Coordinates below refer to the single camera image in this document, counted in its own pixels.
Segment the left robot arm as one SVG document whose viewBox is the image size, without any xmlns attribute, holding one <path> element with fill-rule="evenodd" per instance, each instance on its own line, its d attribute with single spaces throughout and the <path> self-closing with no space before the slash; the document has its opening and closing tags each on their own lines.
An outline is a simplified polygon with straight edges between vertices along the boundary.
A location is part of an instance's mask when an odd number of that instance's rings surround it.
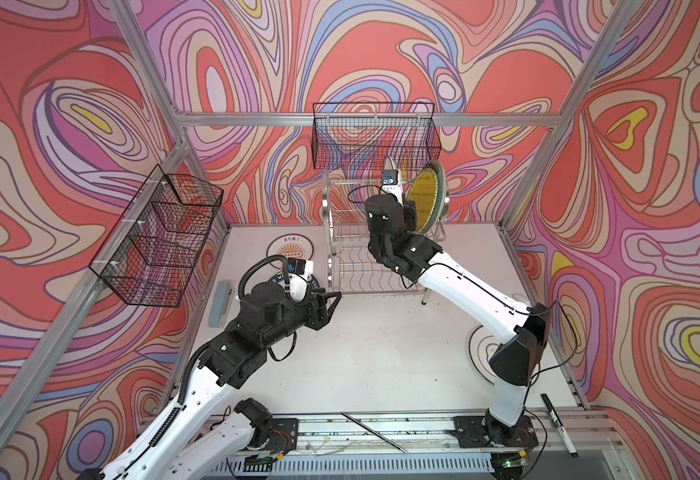
<svg viewBox="0 0 700 480">
<path fill-rule="evenodd" d="M 302 327 L 332 319 L 341 292 L 308 289 L 299 300 L 281 284 L 263 282 L 240 298 L 240 311 L 190 357 L 175 399 L 113 461 L 83 479 L 200 479 L 218 462 L 267 443 L 272 415 L 258 401 L 239 402 L 211 433 L 197 435 L 214 411 L 268 359 L 271 347 Z"/>
</svg>

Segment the light green flower plate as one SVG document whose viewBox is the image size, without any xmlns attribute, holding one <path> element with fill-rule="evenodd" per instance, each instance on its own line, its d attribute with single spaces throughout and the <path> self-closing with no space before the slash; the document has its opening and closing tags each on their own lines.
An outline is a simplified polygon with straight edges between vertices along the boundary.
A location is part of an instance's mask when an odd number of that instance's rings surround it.
<svg viewBox="0 0 700 480">
<path fill-rule="evenodd" d="M 446 173 L 442 164 L 439 161 L 434 160 L 429 164 L 429 166 L 436 174 L 437 193 L 432 214 L 432 221 L 433 223 L 437 223 L 441 221 L 448 212 L 450 193 Z"/>
</svg>

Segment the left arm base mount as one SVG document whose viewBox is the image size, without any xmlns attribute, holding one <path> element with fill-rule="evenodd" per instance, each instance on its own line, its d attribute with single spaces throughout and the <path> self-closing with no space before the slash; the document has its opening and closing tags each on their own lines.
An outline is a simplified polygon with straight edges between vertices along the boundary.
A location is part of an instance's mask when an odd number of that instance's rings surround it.
<svg viewBox="0 0 700 480">
<path fill-rule="evenodd" d="M 244 451 L 288 453 L 297 445 L 299 420 L 296 417 L 275 417 L 256 425 L 243 414 L 232 414 L 209 432 L 215 445 L 231 452 Z"/>
</svg>

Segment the dark green rim plate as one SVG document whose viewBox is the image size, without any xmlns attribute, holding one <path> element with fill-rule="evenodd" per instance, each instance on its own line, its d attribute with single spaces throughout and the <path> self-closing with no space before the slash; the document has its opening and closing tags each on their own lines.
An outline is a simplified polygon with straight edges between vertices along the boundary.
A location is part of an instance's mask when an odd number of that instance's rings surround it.
<svg viewBox="0 0 700 480">
<path fill-rule="evenodd" d="M 310 275 L 310 276 L 308 276 L 308 277 L 302 277 L 302 279 L 303 279 L 308 285 L 310 285 L 312 289 L 320 289 L 320 288 L 321 288 L 321 285 L 320 285 L 319 280 L 318 280 L 315 276 L 313 276 L 313 275 Z M 284 285 L 284 284 L 285 284 L 285 277 L 284 277 L 284 275 L 283 275 L 282 272 L 278 272 L 278 273 L 276 273 L 275 275 L 273 275 L 273 276 L 269 279 L 269 281 L 272 282 L 272 283 Z"/>
</svg>

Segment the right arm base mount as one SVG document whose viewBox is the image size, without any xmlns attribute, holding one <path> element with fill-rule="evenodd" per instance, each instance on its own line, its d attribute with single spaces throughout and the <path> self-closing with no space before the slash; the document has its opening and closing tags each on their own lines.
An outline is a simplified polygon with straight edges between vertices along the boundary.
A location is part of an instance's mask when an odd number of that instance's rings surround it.
<svg viewBox="0 0 700 480">
<path fill-rule="evenodd" d="M 455 437 L 461 448 L 504 448 L 530 450 L 539 445 L 531 419 L 522 415 L 514 427 L 507 427 L 484 416 L 457 416 L 454 428 L 448 433 Z"/>
</svg>

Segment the yellow woven pattern plate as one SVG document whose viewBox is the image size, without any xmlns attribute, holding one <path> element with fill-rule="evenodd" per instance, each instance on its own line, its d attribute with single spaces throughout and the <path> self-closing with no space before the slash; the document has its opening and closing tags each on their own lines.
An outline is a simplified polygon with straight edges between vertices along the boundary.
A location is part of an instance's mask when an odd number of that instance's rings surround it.
<svg viewBox="0 0 700 480">
<path fill-rule="evenodd" d="M 438 191 L 438 174 L 430 167 L 424 168 L 409 187 L 408 199 L 415 204 L 417 233 L 427 231 L 435 212 Z"/>
</svg>

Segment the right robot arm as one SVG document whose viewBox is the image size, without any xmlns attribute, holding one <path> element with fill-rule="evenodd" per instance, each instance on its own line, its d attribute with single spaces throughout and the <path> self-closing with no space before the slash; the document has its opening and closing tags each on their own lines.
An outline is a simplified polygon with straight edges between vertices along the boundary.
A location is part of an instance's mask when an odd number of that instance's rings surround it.
<svg viewBox="0 0 700 480">
<path fill-rule="evenodd" d="M 430 238 L 406 222 L 406 208 L 392 194 L 365 203 L 368 249 L 377 263 L 438 293 L 478 321 L 499 347 L 490 359 L 495 393 L 486 421 L 515 428 L 526 407 L 532 375 L 547 348 L 549 308 L 519 302 L 470 273 Z"/>
</svg>

